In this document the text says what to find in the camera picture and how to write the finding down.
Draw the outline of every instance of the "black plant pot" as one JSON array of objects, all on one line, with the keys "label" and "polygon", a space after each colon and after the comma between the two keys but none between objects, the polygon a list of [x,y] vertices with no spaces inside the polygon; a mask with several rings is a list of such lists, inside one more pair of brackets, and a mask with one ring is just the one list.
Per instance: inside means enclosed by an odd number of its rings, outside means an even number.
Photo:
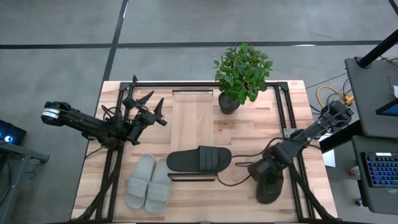
[{"label": "black plant pot", "polygon": [[238,100],[232,100],[224,92],[222,92],[218,97],[218,104],[220,105],[221,111],[224,114],[234,113],[234,111],[236,111],[236,109],[239,108],[240,105]]}]

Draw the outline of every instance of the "computer monitor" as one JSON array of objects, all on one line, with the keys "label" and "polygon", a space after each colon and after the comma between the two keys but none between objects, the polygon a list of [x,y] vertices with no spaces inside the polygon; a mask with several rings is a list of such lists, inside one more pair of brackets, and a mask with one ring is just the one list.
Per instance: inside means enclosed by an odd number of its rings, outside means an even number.
[{"label": "computer monitor", "polygon": [[376,114],[385,116],[398,116],[398,99],[394,99],[390,103],[377,109]]}]

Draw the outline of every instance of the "yellow cable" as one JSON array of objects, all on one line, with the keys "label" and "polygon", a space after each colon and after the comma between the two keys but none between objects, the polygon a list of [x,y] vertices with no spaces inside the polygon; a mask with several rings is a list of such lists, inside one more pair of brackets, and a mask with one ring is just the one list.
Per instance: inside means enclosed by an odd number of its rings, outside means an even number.
[{"label": "yellow cable", "polygon": [[322,104],[321,99],[320,99],[320,97],[319,97],[319,91],[320,91],[321,89],[323,89],[323,88],[328,88],[329,90],[333,90],[336,94],[340,94],[341,97],[344,98],[344,95],[341,94],[341,93],[340,93],[339,91],[337,91],[336,89],[334,89],[333,87],[330,87],[330,86],[320,86],[320,87],[318,88],[318,90],[317,90],[317,99],[318,99],[319,105],[321,105],[322,108],[323,108],[323,104]]}]

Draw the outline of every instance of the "green plant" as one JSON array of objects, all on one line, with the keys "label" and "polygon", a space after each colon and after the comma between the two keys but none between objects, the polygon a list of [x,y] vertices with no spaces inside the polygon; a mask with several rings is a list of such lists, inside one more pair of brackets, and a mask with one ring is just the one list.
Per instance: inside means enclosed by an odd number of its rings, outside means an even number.
[{"label": "green plant", "polygon": [[221,84],[220,91],[232,100],[239,100],[242,105],[247,96],[254,102],[259,91],[267,90],[264,80],[272,71],[272,61],[267,60],[268,55],[246,43],[240,45],[239,49],[231,47],[227,50],[221,56],[221,64],[214,61],[214,68],[218,68],[215,78]]}]

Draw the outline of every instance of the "keyboard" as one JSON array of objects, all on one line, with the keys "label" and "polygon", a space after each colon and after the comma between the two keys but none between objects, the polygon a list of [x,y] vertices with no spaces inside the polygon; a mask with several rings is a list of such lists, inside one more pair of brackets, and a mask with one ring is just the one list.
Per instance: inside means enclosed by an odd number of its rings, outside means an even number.
[{"label": "keyboard", "polygon": [[370,187],[398,187],[398,153],[363,153]]}]

